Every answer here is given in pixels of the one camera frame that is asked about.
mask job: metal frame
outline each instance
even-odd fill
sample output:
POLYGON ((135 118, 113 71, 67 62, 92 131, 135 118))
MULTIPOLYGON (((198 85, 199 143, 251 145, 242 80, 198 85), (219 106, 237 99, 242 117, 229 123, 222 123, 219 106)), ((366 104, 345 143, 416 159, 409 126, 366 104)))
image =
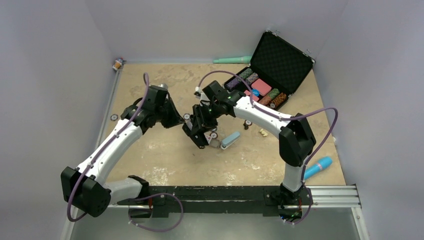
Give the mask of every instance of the metal frame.
MULTIPOLYGON (((108 127, 109 115, 111 114, 112 105, 116 97, 116 92, 120 82, 121 75, 122 75, 122 69, 119 69, 116 72, 112 92, 107 102, 107 110, 104 115, 103 122, 101 124, 100 133, 96 141, 96 145, 95 145, 96 148, 100 145, 100 143, 104 139, 104 135, 108 127)), ((367 227, 365 225, 364 216, 362 215, 361 201, 360 201, 356 186, 316 185, 316 186, 308 186, 308 188, 311 189, 311 193, 313 196, 312 208, 350 208, 354 216, 354 222, 356 225, 359 238, 361 240, 370 239, 367 227)), ((285 207, 298 208, 299 206, 289 205, 285 207)), ((108 208, 148 209, 149 206, 115 204, 115 205, 109 205, 108 208)), ((75 214, 76 212, 77 212, 77 209, 74 208, 73 214, 75 214)), ((73 228, 74 228, 74 223, 66 221, 60 239, 61 240, 71 239, 73 228)))

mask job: floor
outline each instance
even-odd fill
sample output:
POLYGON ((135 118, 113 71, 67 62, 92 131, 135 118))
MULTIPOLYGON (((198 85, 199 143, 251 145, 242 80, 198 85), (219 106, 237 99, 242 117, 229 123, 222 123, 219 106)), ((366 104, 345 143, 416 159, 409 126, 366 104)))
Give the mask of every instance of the floor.
MULTIPOLYGON (((245 64, 126 64, 122 70, 115 92, 111 114, 121 115, 134 100, 142 97, 145 84, 143 73, 150 76, 151 85, 165 83, 179 113, 190 113, 199 100, 193 95, 199 80, 213 70, 237 73, 245 64)), ((231 76, 216 73, 204 82, 225 82, 231 76)), ((295 115, 309 113, 323 104, 314 73, 304 80, 296 93, 279 111, 295 115)), ((308 118, 318 142, 329 129, 324 113, 308 118)), ((181 126, 164 129, 160 124, 149 129, 137 140, 116 164, 108 182, 140 176, 150 185, 196 185, 196 186, 250 186, 279 185, 284 178, 285 164, 279 155, 278 140, 263 137, 258 126, 244 130, 242 119, 222 116, 218 119, 218 135, 222 140, 235 131, 241 138, 226 150, 206 147, 198 149, 185 135, 181 126)), ((109 121, 107 133, 116 122, 109 121)), ((333 164, 323 172, 306 181, 307 185, 345 185, 333 138, 330 137, 311 160, 310 165, 321 157, 330 156, 333 164)))

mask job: gray wall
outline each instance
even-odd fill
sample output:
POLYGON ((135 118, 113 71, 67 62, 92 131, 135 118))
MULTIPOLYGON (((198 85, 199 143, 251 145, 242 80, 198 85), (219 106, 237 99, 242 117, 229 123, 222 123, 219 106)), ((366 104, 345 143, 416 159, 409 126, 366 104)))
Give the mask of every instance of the gray wall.
POLYGON ((372 239, 424 239, 424 2, 350 0, 316 59, 372 239))
POLYGON ((316 57, 348 0, 85 0, 114 57, 207 62, 251 55, 261 33, 316 57))
POLYGON ((112 55, 82 0, 2 1, 0 238, 59 239, 60 173, 93 150, 112 55))

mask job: beige table surface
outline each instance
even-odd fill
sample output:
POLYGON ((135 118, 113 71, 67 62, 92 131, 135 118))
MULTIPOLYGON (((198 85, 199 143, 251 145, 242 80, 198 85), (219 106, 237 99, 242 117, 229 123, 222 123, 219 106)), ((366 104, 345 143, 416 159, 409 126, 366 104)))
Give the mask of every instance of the beige table surface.
MULTIPOLYGON (((123 110, 145 89, 143 73, 150 76, 151 85, 165 83, 180 115, 192 113, 192 106, 199 100, 193 95, 199 80, 213 70, 237 73, 244 64, 126 64, 115 92, 111 114, 121 115, 123 110)), ((224 83, 231 76, 225 73, 210 75, 206 86, 213 80, 224 83)), ((314 73, 304 80, 280 112, 295 115, 309 113, 323 107, 314 73)), ((308 118, 318 143, 329 129, 324 113, 308 118)), ((122 180, 129 175, 146 179, 150 185, 196 186, 250 186, 279 185, 284 177, 285 163, 279 155, 278 140, 269 134, 263 137, 256 125, 244 130, 243 120, 231 116, 218 119, 219 139, 235 131, 241 137, 226 150, 206 147, 198 149, 185 135, 182 126, 165 129, 160 123, 149 129, 137 140, 113 168, 108 182, 122 180)), ((116 122, 109 120, 109 134, 116 122)), ((345 185, 339 157, 333 138, 330 137, 311 160, 310 165, 324 156, 330 156, 333 164, 306 181, 307 185, 345 185)))

